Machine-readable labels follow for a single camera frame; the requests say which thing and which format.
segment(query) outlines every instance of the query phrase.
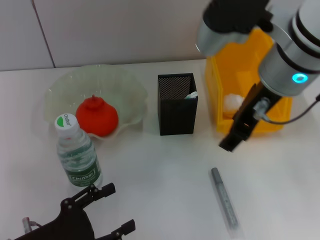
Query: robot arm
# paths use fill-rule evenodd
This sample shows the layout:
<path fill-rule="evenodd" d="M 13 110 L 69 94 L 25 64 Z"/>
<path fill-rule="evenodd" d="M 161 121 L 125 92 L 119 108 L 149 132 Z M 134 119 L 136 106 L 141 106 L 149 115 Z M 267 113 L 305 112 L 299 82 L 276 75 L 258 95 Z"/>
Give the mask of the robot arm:
<path fill-rule="evenodd" d="M 298 11 L 266 10 L 267 4 L 268 0 L 212 0 L 198 30 L 196 46 L 206 56 L 217 54 L 227 43 L 244 43 L 254 27 L 275 41 L 258 68 L 260 83 L 251 88 L 220 143 L 230 152 L 250 137 L 261 111 L 267 113 L 281 97 L 299 95 L 320 75 L 320 1 L 307 0 Z"/>
<path fill-rule="evenodd" d="M 116 192 L 115 185 L 109 183 L 98 189 L 94 184 L 86 187 L 73 197 L 64 199 L 60 206 L 58 217 L 46 225 L 38 225 L 32 230 L 29 218 L 24 218 L 23 226 L 25 235 L 16 240 L 122 240 L 123 235 L 136 230 L 135 221 L 132 219 L 108 235 L 95 238 L 94 230 L 84 208 L 106 198 Z"/>

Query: blue indicator light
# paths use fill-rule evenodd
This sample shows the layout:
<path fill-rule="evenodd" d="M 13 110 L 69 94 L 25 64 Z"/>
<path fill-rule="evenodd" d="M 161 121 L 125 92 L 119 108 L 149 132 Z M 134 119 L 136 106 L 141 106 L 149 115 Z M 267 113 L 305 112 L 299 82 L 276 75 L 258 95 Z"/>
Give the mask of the blue indicator light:
<path fill-rule="evenodd" d="M 308 76 L 303 73 L 296 73 L 292 76 L 292 80 L 297 84 L 303 84 L 308 81 Z"/>

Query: bottle label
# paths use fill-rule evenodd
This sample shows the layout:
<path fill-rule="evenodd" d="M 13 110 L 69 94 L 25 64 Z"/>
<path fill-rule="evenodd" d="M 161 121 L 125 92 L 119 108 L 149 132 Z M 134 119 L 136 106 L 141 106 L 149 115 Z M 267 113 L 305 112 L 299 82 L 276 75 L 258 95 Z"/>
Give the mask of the bottle label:
<path fill-rule="evenodd" d="M 98 158 L 95 157 L 94 163 L 83 171 L 68 171 L 65 169 L 69 181 L 77 187 L 87 187 L 93 184 L 100 176 L 101 170 Z"/>

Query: pen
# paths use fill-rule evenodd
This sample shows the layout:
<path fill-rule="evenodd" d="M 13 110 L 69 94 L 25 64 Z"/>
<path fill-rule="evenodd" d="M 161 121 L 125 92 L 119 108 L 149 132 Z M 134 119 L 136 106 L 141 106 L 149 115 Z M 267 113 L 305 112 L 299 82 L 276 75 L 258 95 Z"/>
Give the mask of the pen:
<path fill-rule="evenodd" d="M 227 191 L 225 189 L 224 183 L 222 182 L 221 176 L 219 174 L 218 169 L 212 168 L 211 170 L 212 175 L 213 175 L 213 180 L 214 180 L 214 184 L 216 187 L 216 190 L 219 194 L 219 198 L 224 210 L 224 214 L 226 216 L 226 219 L 228 221 L 229 227 L 231 229 L 236 229 L 239 226 L 235 211 L 231 205 L 229 196 L 227 194 Z"/>

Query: plastic water bottle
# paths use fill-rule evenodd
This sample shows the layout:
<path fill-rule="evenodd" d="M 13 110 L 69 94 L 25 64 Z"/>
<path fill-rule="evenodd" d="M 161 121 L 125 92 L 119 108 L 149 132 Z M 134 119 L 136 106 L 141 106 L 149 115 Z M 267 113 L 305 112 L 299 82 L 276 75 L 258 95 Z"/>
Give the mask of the plastic water bottle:
<path fill-rule="evenodd" d="M 69 181 L 79 189 L 91 184 L 100 187 L 102 172 L 95 146 L 77 118 L 65 113 L 56 118 L 54 125 L 59 136 L 57 154 Z"/>

